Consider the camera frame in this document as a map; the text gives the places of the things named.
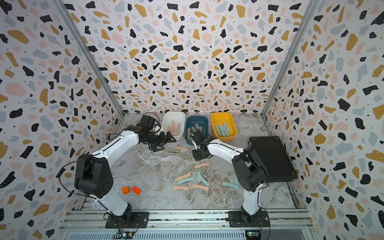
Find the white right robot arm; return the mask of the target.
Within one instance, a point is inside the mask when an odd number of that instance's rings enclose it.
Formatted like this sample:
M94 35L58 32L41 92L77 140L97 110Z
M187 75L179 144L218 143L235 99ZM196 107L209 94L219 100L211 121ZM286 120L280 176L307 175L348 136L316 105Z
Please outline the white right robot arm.
M193 157L196 161L217 156L233 165L238 182L244 189L242 215L249 221L257 218L262 211L260 193L268 187L268 170L257 151L249 146L246 149L231 146L197 131L191 141L195 146Z

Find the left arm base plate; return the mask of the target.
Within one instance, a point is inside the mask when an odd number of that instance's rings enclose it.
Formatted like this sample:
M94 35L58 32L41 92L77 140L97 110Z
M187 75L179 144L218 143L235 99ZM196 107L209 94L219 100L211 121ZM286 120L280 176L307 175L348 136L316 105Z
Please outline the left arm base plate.
M149 220L149 212L129 212L123 216L108 214L106 229L145 229Z

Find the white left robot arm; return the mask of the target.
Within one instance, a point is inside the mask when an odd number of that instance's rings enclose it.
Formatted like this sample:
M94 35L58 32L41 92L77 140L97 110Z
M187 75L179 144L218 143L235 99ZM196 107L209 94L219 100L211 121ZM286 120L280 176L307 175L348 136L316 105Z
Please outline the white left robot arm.
M171 132L162 132L156 125L159 121L150 116L142 116L136 125L124 128L105 147L78 158L75 174L75 189L86 196L95 198L112 217L130 222L132 207L114 189L112 165L130 148L145 144L152 152L164 150L167 143L175 143Z

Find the green knife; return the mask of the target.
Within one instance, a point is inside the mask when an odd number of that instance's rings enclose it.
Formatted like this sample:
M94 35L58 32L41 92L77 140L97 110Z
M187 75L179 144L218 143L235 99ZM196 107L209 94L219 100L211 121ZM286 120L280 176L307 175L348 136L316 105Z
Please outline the green knife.
M201 131L203 129L203 127L201 127L198 123L195 123L195 129L197 131Z

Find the pink knife diagonal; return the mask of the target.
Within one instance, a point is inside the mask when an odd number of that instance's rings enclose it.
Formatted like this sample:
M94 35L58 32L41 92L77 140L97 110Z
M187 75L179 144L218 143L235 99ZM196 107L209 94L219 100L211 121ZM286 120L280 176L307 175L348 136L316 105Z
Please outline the pink knife diagonal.
M181 124L178 123L177 126L176 126L176 134L177 134L177 135L180 134L180 129L181 129Z

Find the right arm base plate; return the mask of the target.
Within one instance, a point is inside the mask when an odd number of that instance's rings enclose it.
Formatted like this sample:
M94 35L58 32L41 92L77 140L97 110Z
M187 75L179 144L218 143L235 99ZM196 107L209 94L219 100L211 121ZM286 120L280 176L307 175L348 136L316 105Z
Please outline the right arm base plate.
M270 226L267 211L259 210L254 215L245 211L229 211L227 221L231 228L261 228Z

